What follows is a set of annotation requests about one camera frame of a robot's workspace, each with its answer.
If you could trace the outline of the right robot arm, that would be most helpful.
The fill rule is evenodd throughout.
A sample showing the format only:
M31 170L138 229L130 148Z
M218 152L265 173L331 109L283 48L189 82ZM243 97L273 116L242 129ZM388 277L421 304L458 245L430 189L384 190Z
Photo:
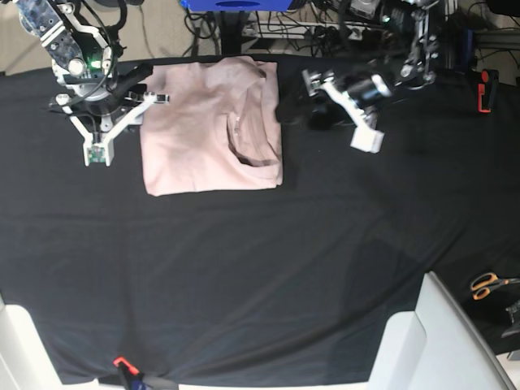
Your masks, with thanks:
M169 102L168 95L148 91L148 63L126 73L118 69L124 53L119 31L130 4L116 2L119 20L106 25L86 1L15 2L20 23L39 39L56 81L67 90L49 109L70 119L88 149L107 149L121 132L139 125L152 105Z

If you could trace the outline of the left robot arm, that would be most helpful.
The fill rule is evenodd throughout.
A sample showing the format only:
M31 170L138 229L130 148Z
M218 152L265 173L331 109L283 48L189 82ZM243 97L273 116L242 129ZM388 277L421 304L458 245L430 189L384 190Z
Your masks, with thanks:
M347 69L302 70L275 117L282 124L306 120L318 130L343 121L375 128L383 100L435 81L441 11L437 1L341 1L338 34Z

